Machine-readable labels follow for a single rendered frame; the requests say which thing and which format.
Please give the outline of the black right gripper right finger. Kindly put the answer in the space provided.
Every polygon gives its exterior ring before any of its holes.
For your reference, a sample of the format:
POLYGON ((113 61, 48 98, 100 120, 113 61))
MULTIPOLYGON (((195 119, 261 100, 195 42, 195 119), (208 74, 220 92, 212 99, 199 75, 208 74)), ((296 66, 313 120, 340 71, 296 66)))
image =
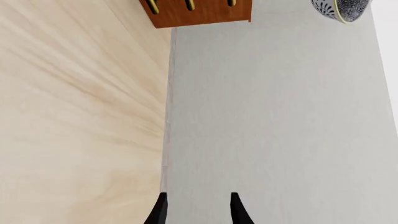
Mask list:
POLYGON ((230 210, 233 224, 254 224, 237 192, 231 193, 230 210))

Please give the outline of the wooden cabinet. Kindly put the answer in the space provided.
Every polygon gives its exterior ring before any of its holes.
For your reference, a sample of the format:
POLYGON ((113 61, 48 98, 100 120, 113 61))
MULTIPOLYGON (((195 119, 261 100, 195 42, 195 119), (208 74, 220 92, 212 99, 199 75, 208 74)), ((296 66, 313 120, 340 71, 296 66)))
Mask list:
POLYGON ((157 29, 250 21, 252 13, 252 0, 236 0, 233 7, 228 0, 194 0, 194 11, 187 9, 185 0, 157 0, 158 14, 151 13, 146 0, 139 2, 157 29))

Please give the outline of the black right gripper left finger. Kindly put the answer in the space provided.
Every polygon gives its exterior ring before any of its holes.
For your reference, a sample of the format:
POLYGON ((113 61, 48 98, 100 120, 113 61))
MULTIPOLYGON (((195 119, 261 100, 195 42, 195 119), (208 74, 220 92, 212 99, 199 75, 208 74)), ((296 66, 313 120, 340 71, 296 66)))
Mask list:
POLYGON ((167 193, 161 192, 144 224, 165 224, 167 219, 167 193))

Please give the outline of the black patterned bowl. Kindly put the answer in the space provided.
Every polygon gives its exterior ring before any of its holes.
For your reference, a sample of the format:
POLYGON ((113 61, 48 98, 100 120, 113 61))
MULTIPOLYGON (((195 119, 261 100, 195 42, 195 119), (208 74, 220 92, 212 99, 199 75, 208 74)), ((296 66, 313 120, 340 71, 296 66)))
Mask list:
POLYGON ((310 0, 310 2, 322 16, 350 24, 364 14, 373 0, 310 0))

